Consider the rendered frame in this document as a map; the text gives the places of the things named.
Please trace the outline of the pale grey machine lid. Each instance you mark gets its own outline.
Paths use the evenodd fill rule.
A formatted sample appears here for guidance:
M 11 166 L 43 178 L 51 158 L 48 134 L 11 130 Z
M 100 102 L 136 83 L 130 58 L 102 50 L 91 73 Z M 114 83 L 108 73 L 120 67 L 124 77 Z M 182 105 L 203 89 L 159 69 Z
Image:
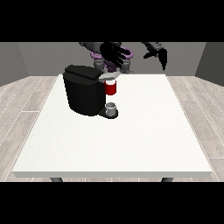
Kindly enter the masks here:
M 119 72 L 103 73 L 103 74 L 99 77 L 99 82 L 115 80 L 119 75 L 120 75 Z

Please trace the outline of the black coffee machine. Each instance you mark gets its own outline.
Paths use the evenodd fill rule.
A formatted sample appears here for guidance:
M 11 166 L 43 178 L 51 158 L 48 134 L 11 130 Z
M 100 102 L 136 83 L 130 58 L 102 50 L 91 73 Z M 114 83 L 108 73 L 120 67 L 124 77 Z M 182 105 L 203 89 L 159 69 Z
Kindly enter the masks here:
M 65 68 L 63 80 L 68 105 L 74 112 L 83 116 L 103 116 L 108 119 L 118 117 L 117 108 L 106 107 L 105 79 L 103 71 L 91 66 L 70 65 Z

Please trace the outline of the small grey cup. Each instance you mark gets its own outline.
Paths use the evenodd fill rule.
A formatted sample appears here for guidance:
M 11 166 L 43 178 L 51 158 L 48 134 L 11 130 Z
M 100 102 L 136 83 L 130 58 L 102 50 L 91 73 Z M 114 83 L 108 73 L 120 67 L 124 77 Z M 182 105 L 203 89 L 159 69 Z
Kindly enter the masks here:
M 105 109 L 107 116 L 114 116 L 116 114 L 116 105 L 113 102 L 108 102 L 105 105 Z

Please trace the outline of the red pod holder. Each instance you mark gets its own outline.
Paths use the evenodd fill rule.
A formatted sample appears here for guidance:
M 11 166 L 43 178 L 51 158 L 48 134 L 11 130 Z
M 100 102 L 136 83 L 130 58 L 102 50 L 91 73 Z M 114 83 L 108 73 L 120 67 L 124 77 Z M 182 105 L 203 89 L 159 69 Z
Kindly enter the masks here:
M 105 80 L 104 87 L 106 95 L 114 95 L 116 93 L 116 80 Z

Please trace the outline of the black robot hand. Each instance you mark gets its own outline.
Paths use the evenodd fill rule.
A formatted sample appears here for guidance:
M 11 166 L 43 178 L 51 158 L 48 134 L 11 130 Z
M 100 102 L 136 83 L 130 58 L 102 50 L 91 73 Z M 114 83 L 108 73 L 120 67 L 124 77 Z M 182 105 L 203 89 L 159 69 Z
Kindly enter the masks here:
M 153 52 L 147 52 L 143 57 L 145 59 L 148 59 L 149 57 L 152 57 L 152 56 L 157 56 L 158 57 L 158 60 L 159 62 L 161 63 L 161 66 L 163 68 L 163 70 L 166 69 L 166 65 L 167 65 L 167 56 L 168 56 L 168 52 L 166 49 L 164 48 L 161 48 L 159 50 L 155 50 Z
M 126 55 L 130 55 L 130 51 L 122 48 L 121 42 L 103 42 L 100 46 L 101 56 L 108 62 L 112 62 L 117 67 L 123 66 Z

